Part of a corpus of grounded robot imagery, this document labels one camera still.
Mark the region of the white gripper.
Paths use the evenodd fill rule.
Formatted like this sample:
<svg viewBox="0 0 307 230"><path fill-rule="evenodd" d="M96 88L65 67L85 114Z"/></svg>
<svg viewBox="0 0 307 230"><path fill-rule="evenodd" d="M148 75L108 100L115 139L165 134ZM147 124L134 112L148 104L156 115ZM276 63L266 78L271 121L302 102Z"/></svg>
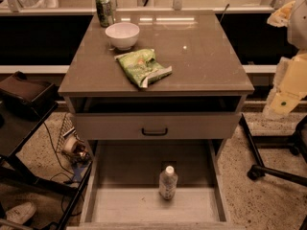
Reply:
<svg viewBox="0 0 307 230"><path fill-rule="evenodd" d="M264 115L288 115L307 96L307 51L280 59L273 78Z"/></svg>

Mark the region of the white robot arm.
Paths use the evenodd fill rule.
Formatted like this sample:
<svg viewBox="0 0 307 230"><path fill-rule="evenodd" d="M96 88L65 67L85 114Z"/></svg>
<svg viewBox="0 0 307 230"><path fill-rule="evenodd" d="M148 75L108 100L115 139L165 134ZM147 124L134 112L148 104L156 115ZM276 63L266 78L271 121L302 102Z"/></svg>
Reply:
<svg viewBox="0 0 307 230"><path fill-rule="evenodd" d="M269 119L288 115L307 96L307 0L295 0L272 13L267 20L274 27L287 28L288 42L298 49L292 58L277 64L263 114Z"/></svg>

